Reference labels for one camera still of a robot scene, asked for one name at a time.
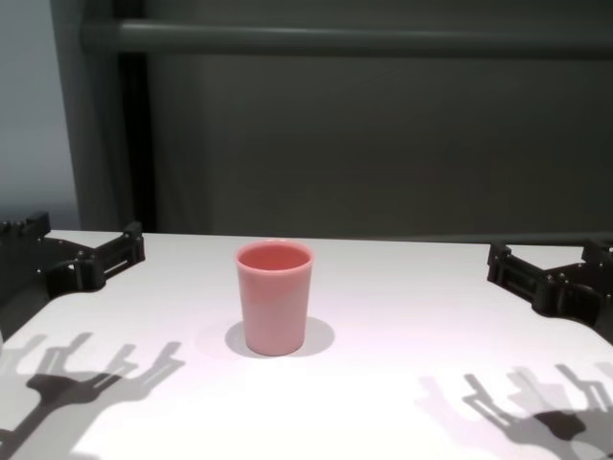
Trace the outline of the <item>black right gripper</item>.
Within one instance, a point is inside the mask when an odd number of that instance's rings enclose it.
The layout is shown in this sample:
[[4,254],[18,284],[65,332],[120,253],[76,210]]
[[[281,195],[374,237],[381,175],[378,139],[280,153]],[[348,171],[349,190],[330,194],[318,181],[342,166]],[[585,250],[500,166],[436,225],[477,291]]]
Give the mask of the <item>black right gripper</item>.
[[532,309],[547,318],[572,321],[612,344],[612,243],[585,242],[582,263],[544,271],[504,244],[489,246],[487,280],[518,296],[533,297]]

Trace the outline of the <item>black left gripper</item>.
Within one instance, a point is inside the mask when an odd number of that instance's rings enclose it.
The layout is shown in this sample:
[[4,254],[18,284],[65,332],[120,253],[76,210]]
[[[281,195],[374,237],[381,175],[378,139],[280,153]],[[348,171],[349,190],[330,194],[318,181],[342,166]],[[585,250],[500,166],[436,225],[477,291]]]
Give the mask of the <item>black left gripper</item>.
[[47,212],[1,221],[2,240],[34,239],[1,248],[1,324],[22,326],[48,303],[67,294],[93,292],[145,260],[142,224],[94,249],[66,240],[41,238],[51,231]]

